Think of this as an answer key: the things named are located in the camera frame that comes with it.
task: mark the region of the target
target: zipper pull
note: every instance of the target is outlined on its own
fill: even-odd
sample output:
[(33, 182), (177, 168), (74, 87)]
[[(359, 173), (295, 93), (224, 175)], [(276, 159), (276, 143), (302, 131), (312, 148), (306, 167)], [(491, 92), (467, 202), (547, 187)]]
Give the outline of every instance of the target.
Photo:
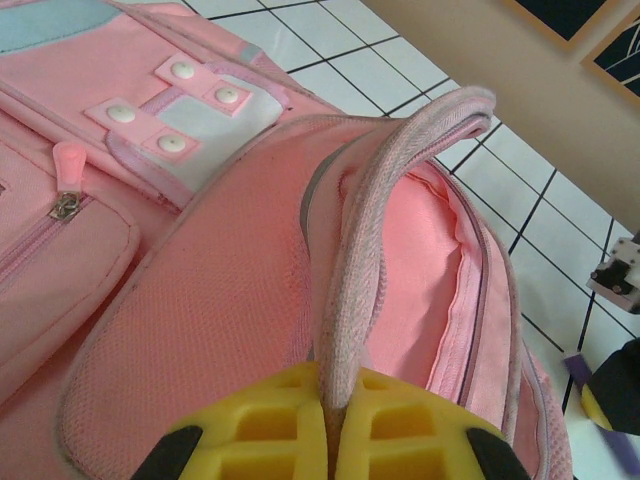
[(80, 210), (82, 171), (87, 151), (77, 143), (60, 142), (53, 147), (53, 161), (58, 178), (58, 199), (49, 216), (68, 222)]

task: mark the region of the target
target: backpack handle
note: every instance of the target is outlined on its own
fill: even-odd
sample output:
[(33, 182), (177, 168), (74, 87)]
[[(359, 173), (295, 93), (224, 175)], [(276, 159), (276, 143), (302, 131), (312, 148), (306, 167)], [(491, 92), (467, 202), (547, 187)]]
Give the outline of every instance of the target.
[(359, 137), (319, 167), (304, 227), (330, 471), (361, 352), (384, 302), (382, 226), (391, 191), (418, 164), (487, 131), (494, 106), (495, 97), (485, 89), (458, 89), (406, 120)]

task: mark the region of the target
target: light blue patch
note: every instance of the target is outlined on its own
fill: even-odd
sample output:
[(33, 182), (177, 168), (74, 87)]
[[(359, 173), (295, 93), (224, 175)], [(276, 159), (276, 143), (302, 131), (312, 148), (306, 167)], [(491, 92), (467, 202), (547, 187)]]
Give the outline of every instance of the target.
[(44, 0), (0, 9), (0, 55), (79, 35), (120, 13), (99, 0)]
[(260, 47), (256, 47), (254, 44), (250, 43), (244, 48), (244, 50), (242, 50), (242, 52), (240, 52), (240, 60), (246, 63), (251, 63), (261, 52), (262, 50)]

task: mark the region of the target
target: front pocket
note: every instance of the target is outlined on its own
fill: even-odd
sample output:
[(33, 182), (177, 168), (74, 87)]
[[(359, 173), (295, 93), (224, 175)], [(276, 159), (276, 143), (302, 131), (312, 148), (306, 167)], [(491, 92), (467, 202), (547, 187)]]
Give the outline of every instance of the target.
[[(92, 200), (91, 197), (85, 197), (79, 205), (79, 210), (86, 207)], [(15, 245), (0, 253), (0, 295), (11, 287), (22, 270), (65, 225), (65, 222), (47, 215), (22, 235)]]
[(140, 241), (133, 218), (100, 195), (56, 215), (55, 181), (37, 155), (0, 143), (0, 403), (96, 311)]

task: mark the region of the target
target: pink mesh fabric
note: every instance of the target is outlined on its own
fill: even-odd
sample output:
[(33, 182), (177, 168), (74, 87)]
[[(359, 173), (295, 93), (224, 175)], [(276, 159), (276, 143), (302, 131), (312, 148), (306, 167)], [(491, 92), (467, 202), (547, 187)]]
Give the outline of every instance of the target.
[(84, 349), (59, 417), (71, 463), (129, 478), (171, 423), (305, 359), (299, 199), (324, 157), (379, 123), (274, 132), (206, 192)]
[(540, 361), (533, 355), (532, 358), (536, 375), (540, 379), (542, 398), (547, 407), (549, 474), (540, 480), (572, 480), (573, 467), (569, 434), (560, 407), (561, 403), (553, 391), (551, 379), (544, 372)]

